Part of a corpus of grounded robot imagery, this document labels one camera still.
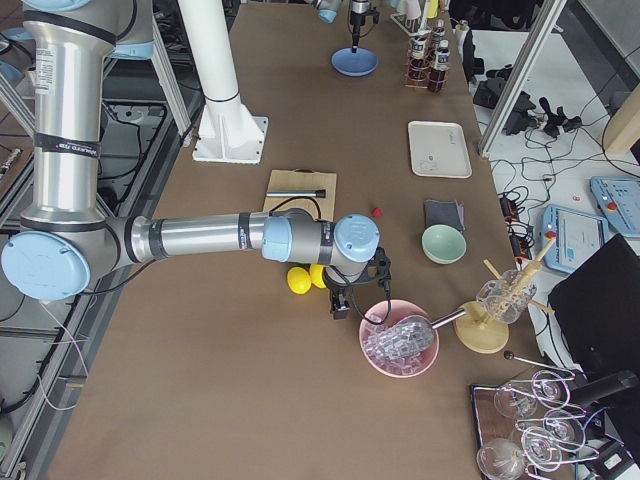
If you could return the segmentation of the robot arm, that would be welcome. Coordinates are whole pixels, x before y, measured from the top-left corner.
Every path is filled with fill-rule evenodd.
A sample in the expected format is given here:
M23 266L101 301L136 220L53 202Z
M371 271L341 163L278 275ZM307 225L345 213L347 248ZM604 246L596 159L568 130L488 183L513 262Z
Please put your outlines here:
M332 23L338 14L342 1L339 0L312 0L307 1L318 12L318 17L325 23ZM377 24L379 12L370 1L351 0L348 5L348 27L351 35L351 52L357 53L362 37L362 29L369 17Z
M317 264L337 318L349 290L387 266L376 224L337 222L300 209L186 219L116 218L97 208L103 63L152 55L147 1L27 1L36 43L34 193L21 230L4 246L8 281L41 301L87 292L119 268L173 256L258 250L269 260Z

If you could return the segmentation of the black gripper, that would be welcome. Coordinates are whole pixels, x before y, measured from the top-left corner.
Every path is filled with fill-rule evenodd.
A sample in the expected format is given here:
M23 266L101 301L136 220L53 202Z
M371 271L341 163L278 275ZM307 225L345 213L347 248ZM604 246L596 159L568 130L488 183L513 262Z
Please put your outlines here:
M349 2L349 23L351 25L351 52L356 53L359 48L360 28L366 19L374 14L375 8L368 0L351 0Z
M351 310L350 295L351 289L349 287L338 286L329 289L330 313L334 320L343 320L348 317Z

